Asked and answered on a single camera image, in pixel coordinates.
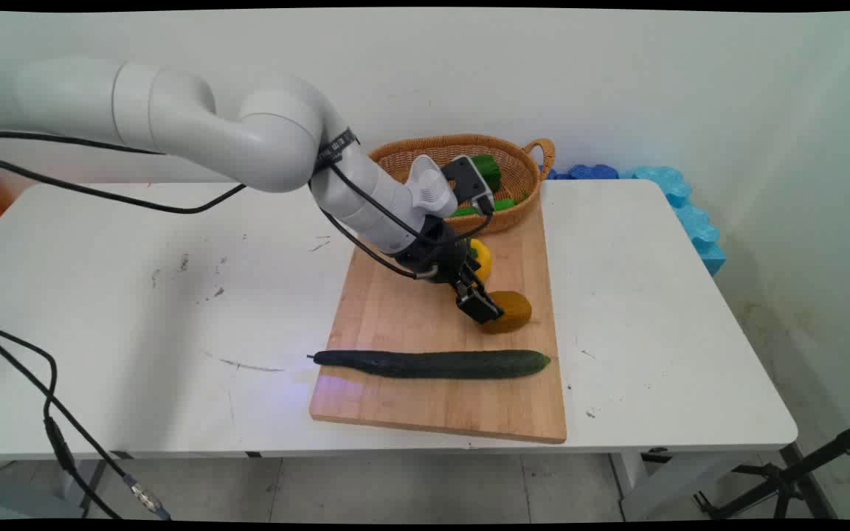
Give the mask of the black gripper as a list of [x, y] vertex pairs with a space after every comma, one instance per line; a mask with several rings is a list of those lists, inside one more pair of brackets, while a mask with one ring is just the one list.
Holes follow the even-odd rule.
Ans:
[[428, 282], [456, 285], [456, 305], [473, 322], [486, 324], [505, 315], [486, 292], [492, 263], [476, 263], [470, 252], [470, 239], [459, 234], [442, 218], [425, 218], [422, 238], [416, 238], [394, 254], [394, 260], [407, 270], [428, 273]]

